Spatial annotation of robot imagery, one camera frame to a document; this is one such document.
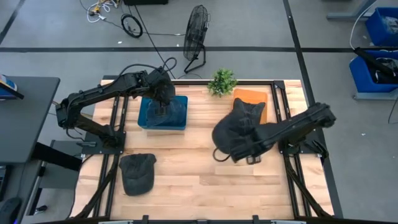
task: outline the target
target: blue plastic bin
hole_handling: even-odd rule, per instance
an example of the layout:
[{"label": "blue plastic bin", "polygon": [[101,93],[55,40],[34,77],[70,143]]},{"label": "blue plastic bin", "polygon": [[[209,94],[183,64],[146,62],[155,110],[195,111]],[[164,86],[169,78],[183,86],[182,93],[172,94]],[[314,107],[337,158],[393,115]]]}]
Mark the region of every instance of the blue plastic bin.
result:
[{"label": "blue plastic bin", "polygon": [[[379,50],[368,50],[367,53],[376,58],[386,57],[398,60],[398,52],[385,52]],[[349,68],[353,74],[356,89],[360,93],[389,93],[398,88],[398,84],[376,84],[373,82],[366,62],[361,57],[356,57]]]},{"label": "blue plastic bin", "polygon": [[398,8],[378,7],[366,21],[366,27],[372,42],[376,46],[397,47],[398,34],[393,34],[387,30],[387,26],[382,21],[382,16],[398,18]]},{"label": "blue plastic bin", "polygon": [[[186,108],[188,108],[188,97],[186,96],[175,96],[175,99],[177,99],[178,101],[182,102]],[[149,103],[152,100],[150,98],[146,98],[146,97],[142,97],[141,100],[141,106],[139,108],[139,115],[138,115],[138,125],[144,129],[158,129],[158,130],[185,130],[185,127],[187,126],[187,113],[185,113],[185,117],[182,121],[182,123],[180,124],[173,124],[173,125],[165,125],[165,126],[161,126],[161,125],[157,125],[157,126],[152,126],[152,127],[148,127],[147,126],[147,108]]]}]

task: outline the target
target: orange cloth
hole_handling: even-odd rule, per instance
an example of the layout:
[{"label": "orange cloth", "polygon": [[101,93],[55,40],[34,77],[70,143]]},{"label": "orange cloth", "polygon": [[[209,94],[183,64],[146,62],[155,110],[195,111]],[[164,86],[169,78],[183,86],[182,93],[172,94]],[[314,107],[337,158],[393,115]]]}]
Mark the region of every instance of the orange cloth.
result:
[{"label": "orange cloth", "polygon": [[235,89],[234,91],[234,99],[240,98],[245,103],[266,103],[262,113],[261,113],[261,120],[260,124],[267,123],[267,107],[268,107],[268,96],[267,93],[260,92],[260,91],[253,91],[253,90],[242,90],[242,89]]}]

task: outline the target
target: concrete floor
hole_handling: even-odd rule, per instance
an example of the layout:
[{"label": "concrete floor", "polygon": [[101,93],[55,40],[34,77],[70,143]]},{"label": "concrete floor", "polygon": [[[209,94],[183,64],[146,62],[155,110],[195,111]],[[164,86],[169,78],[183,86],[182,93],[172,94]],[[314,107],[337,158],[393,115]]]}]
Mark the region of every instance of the concrete floor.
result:
[{"label": "concrete floor", "polygon": [[[82,1],[86,7],[95,2]],[[360,1],[289,0],[301,46],[348,48],[353,22],[328,21],[325,16],[328,12],[351,11]],[[0,30],[17,4],[18,1],[0,0]],[[281,0],[170,0],[165,6],[139,6],[139,10],[149,32],[185,33],[190,12],[199,4],[211,13],[205,39],[208,47],[294,47]],[[398,2],[379,0],[376,5],[398,7]],[[111,9],[105,16],[119,24],[121,14],[120,9]],[[183,37],[153,36],[153,40],[159,47],[183,45]],[[363,22],[356,28],[353,43],[371,45]],[[131,63],[162,64],[156,52],[4,52],[6,48],[37,47],[151,47],[145,34],[132,39],[110,24],[90,24],[77,0],[25,0],[0,44],[0,73],[60,77],[55,96],[60,101],[69,93],[92,88],[103,75],[118,74]],[[165,58],[176,57],[178,65],[173,73],[176,77],[183,74],[188,61],[182,52],[161,54]],[[398,126],[387,124],[393,102],[352,100],[356,88],[348,65],[354,54],[303,56],[315,99],[331,105],[338,118],[332,128],[325,130],[325,138],[344,217],[398,222],[398,179],[394,175],[398,170]],[[210,78],[219,67],[233,69],[237,78],[302,79],[295,52],[209,51],[207,64],[194,73]],[[92,113],[93,107],[84,112]],[[50,144],[53,139],[68,137],[57,126],[55,117],[49,115],[39,140]],[[26,217],[24,223],[65,218],[72,198],[70,190],[44,191],[39,205],[46,204],[49,210]]]}]

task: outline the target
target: green plant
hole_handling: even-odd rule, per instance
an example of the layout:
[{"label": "green plant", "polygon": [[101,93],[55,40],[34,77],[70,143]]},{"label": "green plant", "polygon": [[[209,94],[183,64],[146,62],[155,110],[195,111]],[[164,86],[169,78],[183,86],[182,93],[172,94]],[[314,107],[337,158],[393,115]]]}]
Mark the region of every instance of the green plant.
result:
[{"label": "green plant", "polygon": [[232,89],[236,86],[237,80],[233,77],[234,73],[232,70],[221,68],[214,74],[214,80],[209,82],[207,88],[213,94],[213,96],[219,96],[225,94],[231,94]]}]

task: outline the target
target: electric fan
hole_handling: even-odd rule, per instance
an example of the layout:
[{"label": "electric fan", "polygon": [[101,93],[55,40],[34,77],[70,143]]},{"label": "electric fan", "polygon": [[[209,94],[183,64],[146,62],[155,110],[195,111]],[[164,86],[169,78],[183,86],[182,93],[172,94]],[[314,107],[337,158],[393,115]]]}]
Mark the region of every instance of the electric fan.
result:
[{"label": "electric fan", "polygon": [[[190,63],[184,69],[185,73],[200,68],[204,66],[204,64],[206,64],[206,48],[203,45],[203,41],[205,40],[207,27],[208,27],[207,9],[202,5],[195,6],[189,18],[187,31],[185,33],[184,57],[190,61]],[[196,67],[188,69],[189,66],[192,64],[192,62],[198,59],[198,55],[202,49],[203,49],[203,63]]]}]

